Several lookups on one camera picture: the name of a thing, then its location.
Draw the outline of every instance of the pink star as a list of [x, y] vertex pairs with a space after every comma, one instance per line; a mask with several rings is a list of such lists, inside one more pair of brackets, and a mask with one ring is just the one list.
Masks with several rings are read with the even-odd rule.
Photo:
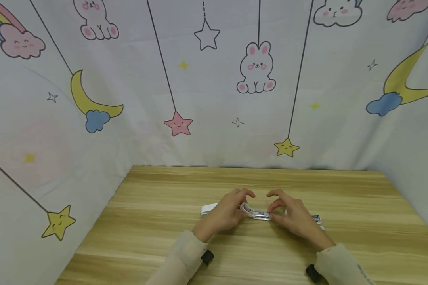
[[188, 126], [192, 123], [191, 119], [183, 119], [178, 112], [174, 112], [173, 119], [169, 121], [164, 121], [167, 126], [169, 126], [173, 132], [173, 136], [183, 133], [190, 135]]

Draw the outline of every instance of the hand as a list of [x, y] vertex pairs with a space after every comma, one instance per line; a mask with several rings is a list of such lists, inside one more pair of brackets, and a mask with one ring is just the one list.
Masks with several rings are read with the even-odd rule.
[[293, 234], [306, 238], [319, 251], [336, 245], [314, 221], [300, 199], [293, 199], [281, 189], [271, 190], [266, 196], [279, 197], [268, 207], [268, 212], [271, 213], [278, 207], [285, 207], [287, 210], [287, 215], [271, 214], [271, 221], [283, 226]]
[[239, 209], [243, 202], [247, 203], [246, 196], [255, 197], [255, 194], [244, 188], [224, 195], [217, 206], [195, 225], [192, 230], [195, 237], [207, 243], [214, 234], [236, 227], [247, 216]]

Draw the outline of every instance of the blue cloud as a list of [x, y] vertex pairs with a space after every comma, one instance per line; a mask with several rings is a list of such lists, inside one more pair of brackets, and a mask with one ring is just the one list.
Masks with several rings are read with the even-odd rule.
[[88, 111], [86, 113], [86, 130], [93, 134], [96, 131], [103, 130], [103, 125], [109, 122], [111, 117], [106, 112], [100, 112], [98, 110]]
[[391, 110], [398, 108], [402, 101], [403, 97], [398, 93], [390, 92], [380, 97], [379, 100], [369, 102], [366, 106], [366, 111], [370, 114], [379, 114], [380, 117], [383, 117]]

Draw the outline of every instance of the smiling star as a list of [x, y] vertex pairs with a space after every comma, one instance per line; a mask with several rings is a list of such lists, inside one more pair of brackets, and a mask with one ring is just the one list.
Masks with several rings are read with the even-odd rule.
[[177, 134], [186, 134], [190, 135], [190, 131], [188, 130], [188, 126], [192, 123], [191, 119], [183, 119], [178, 112], [174, 112], [173, 119], [169, 121], [164, 121], [167, 126], [169, 126], [172, 130], [172, 135], [175, 136]]
[[76, 222], [75, 219], [70, 217], [70, 207], [68, 205], [59, 213], [48, 212], [49, 226], [43, 233], [43, 238], [55, 234], [59, 240], [63, 240], [65, 230]]
[[274, 145], [277, 147], [277, 149], [279, 149], [277, 151], [278, 156], [288, 155], [290, 157], [293, 157], [293, 151], [299, 150], [300, 148], [297, 145], [292, 145], [292, 142], [290, 141], [289, 138], [286, 138], [285, 141]]

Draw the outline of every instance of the star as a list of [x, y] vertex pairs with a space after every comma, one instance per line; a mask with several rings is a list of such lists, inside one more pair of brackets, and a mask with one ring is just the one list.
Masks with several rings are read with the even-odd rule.
[[193, 33], [200, 40], [200, 51], [204, 50], [207, 47], [217, 49], [217, 44], [215, 39], [219, 35], [220, 30], [213, 30], [208, 24], [208, 21], [203, 22], [203, 27], [201, 30]]
[[187, 69], [188, 67], [188, 63], [186, 63], [184, 60], [183, 62], [181, 62], [181, 64], [178, 65], [179, 67], [181, 67], [182, 69], [184, 69], [184, 71]]
[[190, 135], [188, 126], [192, 123], [192, 121], [193, 120], [191, 119], [183, 119], [178, 112], [174, 112], [173, 119], [164, 121], [163, 123], [171, 128], [173, 136], [181, 133]]
[[375, 67], [376, 65], [378, 65], [378, 64], [376, 63], [376, 60], [373, 60], [373, 62], [372, 62], [370, 65], [368, 65], [368, 67], [369, 67], [369, 71], [371, 71], [371, 69], [372, 69], [373, 67]]
[[238, 118], [236, 118], [236, 121], [232, 122], [232, 124], [236, 124], [236, 127], [239, 128], [240, 124], [244, 124], [244, 123], [240, 122], [240, 120]]
[[49, 226], [42, 234], [43, 238], [55, 234], [59, 240], [63, 240], [66, 228], [76, 222], [70, 217], [70, 207], [71, 205], [68, 205], [59, 213], [48, 212]]
[[54, 101], [54, 103], [57, 103], [56, 101], [55, 101], [55, 99], [58, 97], [58, 95], [52, 95], [51, 93], [49, 93], [48, 92], [48, 94], [49, 94], [49, 98], [48, 99], [46, 99], [46, 100], [52, 100], [52, 101]]
[[36, 153], [26, 153], [24, 163], [35, 162]]
[[299, 146], [292, 145], [289, 138], [286, 138], [285, 141], [281, 143], [274, 144], [279, 150], [277, 151], [277, 155], [288, 155], [293, 157], [293, 151], [299, 150]]
[[314, 104], [309, 105], [314, 111], [317, 110], [317, 108], [320, 108], [321, 106], [319, 104], [317, 104], [317, 102], [314, 102]]

